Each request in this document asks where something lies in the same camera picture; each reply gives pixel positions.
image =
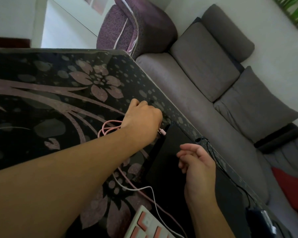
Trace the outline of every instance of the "white keyboard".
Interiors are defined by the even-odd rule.
[[[175,238],[143,205],[136,212],[124,238]]]

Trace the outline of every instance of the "red pillow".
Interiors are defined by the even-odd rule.
[[[298,178],[290,176],[280,169],[274,167],[271,169],[291,207],[298,211]]]

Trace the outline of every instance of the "hand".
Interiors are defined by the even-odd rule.
[[[217,205],[214,160],[197,144],[182,144],[180,149],[177,157],[179,168],[187,174],[184,196],[189,209]]]
[[[143,148],[154,141],[161,122],[160,109],[149,106],[147,101],[139,103],[137,99],[132,99],[121,128],[129,128],[129,132],[135,137],[135,142]]]

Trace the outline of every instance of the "gray cushion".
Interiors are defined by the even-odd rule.
[[[252,43],[231,19],[213,4],[202,16],[202,23],[237,61],[243,62],[253,53],[255,49]]]
[[[269,195],[256,149],[213,108],[213,103],[194,86],[176,61],[164,53],[145,54],[138,57],[136,62],[193,126],[210,140],[227,163],[266,202]]]
[[[298,119],[298,112],[275,97],[250,66],[214,107],[254,143]]]
[[[265,155],[271,166],[298,178],[298,138]]]
[[[171,55],[196,87],[214,102],[238,78],[239,71],[200,23],[195,23],[171,47]]]
[[[268,207],[284,226],[290,230],[293,237],[298,238],[298,213],[290,206],[271,171],[271,166],[259,151],[258,160],[263,168],[270,194]]]

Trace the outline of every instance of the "table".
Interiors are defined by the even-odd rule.
[[[162,127],[174,121],[192,139],[201,136],[125,51],[0,49],[0,169],[97,138],[106,120],[122,120],[133,98],[159,108]],[[138,187],[142,164],[153,145],[121,165]],[[215,155],[230,177],[278,221],[222,157]],[[119,172],[114,175],[127,185]],[[137,192],[121,189],[110,176],[67,237],[122,237],[140,205],[153,208]]]

